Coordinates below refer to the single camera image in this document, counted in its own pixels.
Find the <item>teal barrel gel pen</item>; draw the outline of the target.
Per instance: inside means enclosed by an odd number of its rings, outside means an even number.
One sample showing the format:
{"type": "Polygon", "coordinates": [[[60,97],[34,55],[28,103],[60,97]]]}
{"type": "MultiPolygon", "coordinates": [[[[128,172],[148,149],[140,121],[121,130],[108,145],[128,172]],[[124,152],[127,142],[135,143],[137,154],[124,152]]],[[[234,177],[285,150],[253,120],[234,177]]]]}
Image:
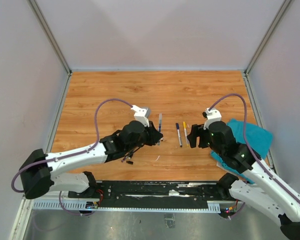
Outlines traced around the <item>teal barrel gel pen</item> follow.
{"type": "MultiPolygon", "coordinates": [[[[158,117],[158,132],[159,133],[162,133],[162,118],[163,118],[162,113],[159,113],[159,117],[158,117]]],[[[163,135],[160,138],[160,140],[158,141],[158,146],[161,144],[162,141],[163,141],[163,135]]]]}

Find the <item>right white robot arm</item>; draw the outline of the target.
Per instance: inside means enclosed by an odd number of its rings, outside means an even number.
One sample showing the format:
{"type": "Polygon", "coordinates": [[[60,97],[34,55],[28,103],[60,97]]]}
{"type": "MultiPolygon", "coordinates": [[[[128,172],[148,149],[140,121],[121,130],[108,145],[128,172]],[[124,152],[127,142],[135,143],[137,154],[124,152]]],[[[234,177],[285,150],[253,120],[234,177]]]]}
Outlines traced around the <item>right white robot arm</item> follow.
{"type": "Polygon", "coordinates": [[[210,148],[232,169],[254,184],[225,174],[216,188],[222,200],[231,197],[245,202],[273,220],[289,240],[300,240],[300,194],[283,181],[261,158],[238,142],[223,121],[208,127],[194,124],[187,136],[190,147],[210,148]]]}

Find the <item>white marker yellow end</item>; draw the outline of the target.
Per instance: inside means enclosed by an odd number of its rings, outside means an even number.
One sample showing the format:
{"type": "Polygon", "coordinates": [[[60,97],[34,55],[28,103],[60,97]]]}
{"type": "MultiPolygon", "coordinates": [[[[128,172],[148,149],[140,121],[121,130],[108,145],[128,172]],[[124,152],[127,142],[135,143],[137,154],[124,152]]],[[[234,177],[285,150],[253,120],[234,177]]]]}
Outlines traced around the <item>white marker yellow end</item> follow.
{"type": "Polygon", "coordinates": [[[186,122],[183,121],[182,124],[183,124],[183,131],[184,131],[184,136],[185,136],[185,142],[186,142],[186,145],[187,145],[187,146],[190,146],[190,143],[189,143],[189,140],[188,140],[188,132],[187,132],[187,125],[186,125],[186,122]]]}

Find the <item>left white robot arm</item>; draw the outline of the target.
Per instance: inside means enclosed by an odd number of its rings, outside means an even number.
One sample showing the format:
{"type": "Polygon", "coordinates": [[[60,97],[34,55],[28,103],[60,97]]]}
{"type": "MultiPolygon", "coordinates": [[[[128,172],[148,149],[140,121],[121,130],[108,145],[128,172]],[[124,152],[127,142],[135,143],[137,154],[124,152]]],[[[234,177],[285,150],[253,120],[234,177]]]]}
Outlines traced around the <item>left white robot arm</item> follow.
{"type": "Polygon", "coordinates": [[[34,150],[19,169],[22,193],[26,199],[42,197],[48,192],[70,191],[91,198],[97,193],[92,173],[71,173],[88,165],[104,164],[132,156],[143,146],[155,146],[163,137],[152,121],[148,126],[137,120],[97,143],[57,153],[34,150]]]}

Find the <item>white pen black tip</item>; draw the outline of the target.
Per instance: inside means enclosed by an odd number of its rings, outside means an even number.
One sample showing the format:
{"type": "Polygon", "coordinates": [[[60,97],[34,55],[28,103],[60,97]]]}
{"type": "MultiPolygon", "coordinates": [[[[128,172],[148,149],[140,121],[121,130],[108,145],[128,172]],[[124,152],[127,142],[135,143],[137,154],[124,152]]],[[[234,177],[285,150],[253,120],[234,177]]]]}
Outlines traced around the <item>white pen black tip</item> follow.
{"type": "Polygon", "coordinates": [[[179,143],[179,146],[182,148],[183,147],[183,143],[182,143],[182,137],[181,137],[179,123],[176,122],[175,126],[176,126],[176,131],[177,131],[178,143],[179,143]]]}

